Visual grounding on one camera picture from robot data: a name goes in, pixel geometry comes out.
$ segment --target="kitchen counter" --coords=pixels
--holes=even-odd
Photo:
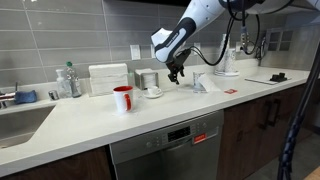
[[[244,80],[265,74],[271,77],[279,72],[292,79],[276,85]],[[241,70],[238,77],[208,74],[222,90],[219,92],[192,93],[180,91],[178,86],[168,86],[162,88],[162,97],[146,99],[142,91],[136,90],[135,108],[124,115],[116,112],[112,95],[89,97],[84,94],[56,103],[37,102],[30,106],[56,106],[28,142],[0,149],[0,177],[303,84],[308,74],[306,71],[253,67]],[[192,80],[192,74],[186,73],[186,76]],[[182,86],[192,84],[187,80],[181,82]],[[223,92],[231,88],[238,92]],[[30,106],[24,106],[24,110],[30,109]]]

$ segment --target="stainless steel dishwasher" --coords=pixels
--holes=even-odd
[[[223,111],[110,144],[117,180],[213,180]]]

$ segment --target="electrical outlet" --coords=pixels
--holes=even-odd
[[[154,45],[153,44],[150,45],[150,49],[151,49],[151,58],[156,58],[156,54],[154,52]]]
[[[141,59],[140,46],[139,45],[130,45],[130,50],[131,50],[131,59],[132,60]]]
[[[194,43],[194,46],[197,47],[201,51],[200,43]]]
[[[240,52],[241,51],[241,42],[236,42],[236,52]]]

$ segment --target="cutting board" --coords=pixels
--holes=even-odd
[[[248,77],[245,78],[245,80],[247,81],[253,81],[253,82],[257,82],[257,83],[263,83],[263,84],[269,84],[269,85],[275,85],[281,82],[274,82],[274,81],[270,81],[271,75],[260,75],[260,76],[252,76],[252,77]]]

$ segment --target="soap bottle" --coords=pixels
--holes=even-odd
[[[67,63],[67,79],[69,80],[72,97],[80,97],[81,96],[81,89],[80,89],[80,82],[77,76],[76,70],[72,67],[72,63],[68,61]]]
[[[71,98],[72,97],[71,86],[70,86],[69,80],[65,78],[65,71],[63,69],[57,69],[56,72],[58,75],[57,84],[58,84],[59,97]]]

